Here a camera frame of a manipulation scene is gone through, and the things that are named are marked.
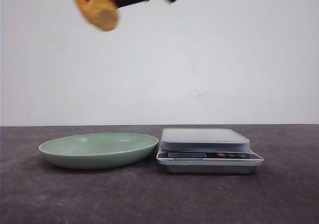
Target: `kitchen scale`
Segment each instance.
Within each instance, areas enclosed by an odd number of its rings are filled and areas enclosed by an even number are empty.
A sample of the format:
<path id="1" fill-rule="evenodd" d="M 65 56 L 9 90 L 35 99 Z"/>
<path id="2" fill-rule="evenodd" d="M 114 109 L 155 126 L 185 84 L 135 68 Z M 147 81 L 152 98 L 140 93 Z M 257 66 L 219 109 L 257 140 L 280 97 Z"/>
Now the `kitchen scale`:
<path id="1" fill-rule="evenodd" d="M 172 173 L 253 173 L 264 159 L 227 128 L 165 128 L 157 162 Z"/>

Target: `dark gray table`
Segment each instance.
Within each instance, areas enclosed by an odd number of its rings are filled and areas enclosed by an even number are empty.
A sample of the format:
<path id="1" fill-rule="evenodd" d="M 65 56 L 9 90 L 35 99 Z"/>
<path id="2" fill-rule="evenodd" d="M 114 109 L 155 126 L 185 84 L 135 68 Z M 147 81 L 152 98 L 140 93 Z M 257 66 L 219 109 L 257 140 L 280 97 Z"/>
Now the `dark gray table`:
<path id="1" fill-rule="evenodd" d="M 94 132 L 160 138 L 165 127 L 228 127 L 265 158 L 254 175 L 168 174 L 141 162 L 81 171 L 52 166 L 41 143 Z M 1 128 L 2 224 L 318 224 L 319 125 Z"/>

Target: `plate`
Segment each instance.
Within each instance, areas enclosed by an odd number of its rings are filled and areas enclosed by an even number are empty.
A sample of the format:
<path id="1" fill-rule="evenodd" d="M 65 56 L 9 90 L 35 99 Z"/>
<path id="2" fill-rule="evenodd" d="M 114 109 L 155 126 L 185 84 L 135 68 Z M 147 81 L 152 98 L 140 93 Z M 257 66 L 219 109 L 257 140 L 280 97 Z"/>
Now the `plate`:
<path id="1" fill-rule="evenodd" d="M 50 163 L 74 169 L 127 165 L 146 158 L 159 140 L 137 133 L 94 133 L 58 138 L 39 146 Z"/>

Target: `plate rim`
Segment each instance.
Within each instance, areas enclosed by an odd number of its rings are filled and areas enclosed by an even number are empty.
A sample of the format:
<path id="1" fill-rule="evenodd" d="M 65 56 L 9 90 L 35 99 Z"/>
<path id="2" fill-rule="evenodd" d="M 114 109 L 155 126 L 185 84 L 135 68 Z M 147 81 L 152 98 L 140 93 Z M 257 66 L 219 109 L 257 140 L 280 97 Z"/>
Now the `plate rim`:
<path id="1" fill-rule="evenodd" d="M 123 151 L 123 152 L 113 152 L 113 153 L 101 153 L 101 154 L 87 154 L 87 155 L 65 155 L 65 154 L 56 154 L 56 153 L 50 153 L 47 151 L 44 151 L 42 146 L 46 143 L 52 142 L 52 141 L 56 141 L 59 139 L 65 139 L 65 138 L 71 138 L 71 137 L 79 137 L 79 136 L 88 136 L 88 135 L 97 135 L 97 134 L 134 134 L 134 135 L 140 135 L 140 136 L 148 136 L 151 137 L 155 140 L 154 143 L 152 143 L 152 145 L 149 145 L 145 148 L 139 148 L 139 149 L 133 149 L 133 150 L 127 150 L 127 151 Z M 107 156 L 107 155 L 114 155 L 114 154 L 124 154 L 124 153 L 130 153 L 130 152 L 135 152 L 135 151 L 140 151 L 140 150 L 144 150 L 147 148 L 151 148 L 153 146 L 158 145 L 159 143 L 159 139 L 151 136 L 151 135 L 147 135 L 147 134 L 142 134 L 142 133 L 126 133 L 126 132 L 105 132 L 105 133 L 85 133 L 85 134 L 76 134 L 76 135 L 70 135 L 70 136 L 66 136 L 66 137 L 60 137 L 60 138 L 55 138 L 52 140 L 48 140 L 42 144 L 40 144 L 38 146 L 38 150 L 40 151 L 40 153 L 43 154 L 48 154 L 48 155 L 53 155 L 53 156 L 59 156 L 59 157 L 94 157 L 94 156 Z"/>

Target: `oval plate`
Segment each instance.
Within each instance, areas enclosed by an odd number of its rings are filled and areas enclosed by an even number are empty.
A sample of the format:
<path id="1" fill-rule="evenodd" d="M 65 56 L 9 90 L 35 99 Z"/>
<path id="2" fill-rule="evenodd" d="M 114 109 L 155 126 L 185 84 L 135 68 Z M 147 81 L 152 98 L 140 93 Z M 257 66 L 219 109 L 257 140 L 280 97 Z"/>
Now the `oval plate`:
<path id="1" fill-rule="evenodd" d="M 94 133 L 58 138 L 39 146 L 50 163 L 75 169 L 111 168 L 146 158 L 159 140 L 137 133 Z"/>

